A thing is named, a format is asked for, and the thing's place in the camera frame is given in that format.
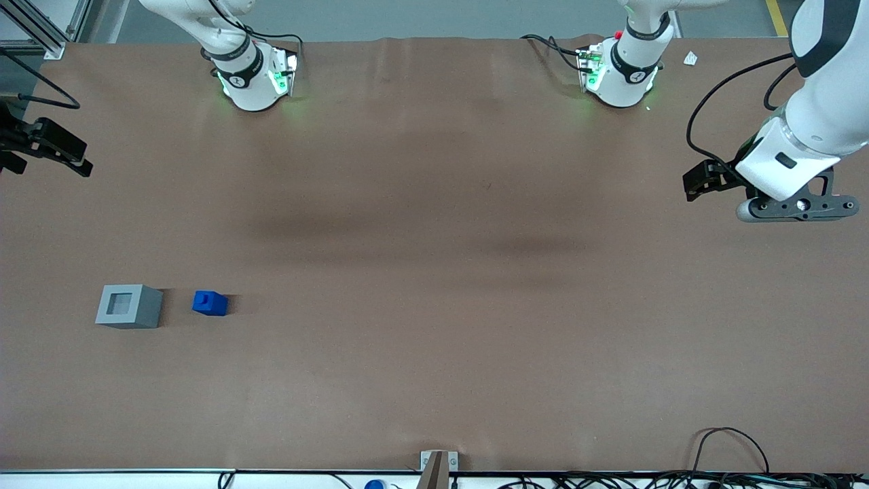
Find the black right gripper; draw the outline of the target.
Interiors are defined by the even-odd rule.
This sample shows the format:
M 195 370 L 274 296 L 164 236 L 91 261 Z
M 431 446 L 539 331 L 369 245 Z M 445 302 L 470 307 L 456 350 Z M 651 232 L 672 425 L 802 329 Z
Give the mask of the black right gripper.
M 81 177 L 90 177 L 93 164 L 85 158 L 88 145 L 71 131 L 46 117 L 34 123 L 16 117 L 6 102 L 1 103 L 1 170 L 22 175 L 27 161 L 19 155 L 50 159 L 65 165 Z

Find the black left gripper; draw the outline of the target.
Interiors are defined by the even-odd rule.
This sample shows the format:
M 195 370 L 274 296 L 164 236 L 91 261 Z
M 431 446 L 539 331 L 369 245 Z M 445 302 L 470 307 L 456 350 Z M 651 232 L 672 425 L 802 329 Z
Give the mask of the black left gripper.
M 730 189 L 745 187 L 747 182 L 733 167 L 732 162 L 720 159 L 707 159 L 698 163 L 682 176 L 686 201 L 692 203 L 699 196 L 708 192 L 725 192 Z

